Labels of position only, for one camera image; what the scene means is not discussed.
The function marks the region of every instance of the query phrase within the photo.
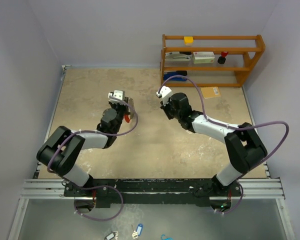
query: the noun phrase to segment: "paper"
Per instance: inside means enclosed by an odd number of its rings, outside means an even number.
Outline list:
[[[221,97],[219,88],[217,86],[201,87],[201,92],[204,99]]]

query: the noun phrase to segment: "gray wall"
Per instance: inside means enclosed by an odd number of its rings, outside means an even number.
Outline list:
[[[62,64],[159,66],[162,34],[260,34],[279,0],[29,0]]]
[[[44,141],[61,64],[26,0],[0,0],[0,240]]]
[[[281,177],[288,209],[300,239],[300,0],[282,0],[262,31],[264,57],[245,84],[256,123],[285,120],[290,134],[268,161],[272,177]],[[283,127],[260,128],[272,149]]]

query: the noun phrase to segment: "blue object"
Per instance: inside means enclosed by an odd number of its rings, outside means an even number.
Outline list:
[[[136,232],[138,233],[138,236],[141,235],[142,229],[144,228],[144,225],[142,223],[139,223],[138,226],[136,226]]]
[[[165,234],[162,234],[161,240],[173,240],[171,237],[164,238],[165,236],[166,236]]]
[[[165,72],[163,74],[163,80],[167,80],[168,78],[175,76],[175,75],[180,75],[177,71],[169,71]],[[183,77],[175,77],[173,81],[179,81],[179,82],[185,82],[187,79],[184,79]]]

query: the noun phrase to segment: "wooden rack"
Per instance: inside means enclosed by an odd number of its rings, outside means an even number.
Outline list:
[[[162,50],[161,50],[161,83],[164,81],[164,72],[186,70],[186,71],[234,71],[236,83],[198,83],[199,87],[241,87],[251,71],[254,69],[258,60],[264,53],[266,45],[261,35],[256,36],[193,36],[193,42],[204,40],[251,40],[255,42],[255,47],[202,47],[202,46],[167,46],[167,40],[182,40],[184,36],[162,36]],[[165,56],[168,52],[214,52],[215,55],[220,55],[221,52],[229,52],[229,55],[241,55],[243,58],[243,66],[224,66],[218,64],[215,59],[215,63],[211,66],[211,63],[193,64],[189,62],[171,62],[166,61]],[[167,87],[192,87],[191,83],[167,83]]]

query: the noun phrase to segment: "beige tabletop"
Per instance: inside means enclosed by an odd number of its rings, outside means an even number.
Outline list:
[[[76,163],[94,178],[211,178],[229,163],[223,143],[203,134],[184,130],[177,120],[168,120],[156,97],[159,69],[70,68],[66,72],[50,134],[58,126],[94,130],[109,108],[108,92],[124,90],[133,98],[139,116],[136,129],[119,136],[108,149],[86,149]],[[194,87],[175,87],[187,94],[192,109],[201,110]],[[251,122],[241,88],[219,88],[221,97],[205,99],[206,113],[233,124]],[[123,122],[120,132],[133,126]],[[261,165],[246,175],[266,178]],[[56,175],[43,167],[39,178]]]

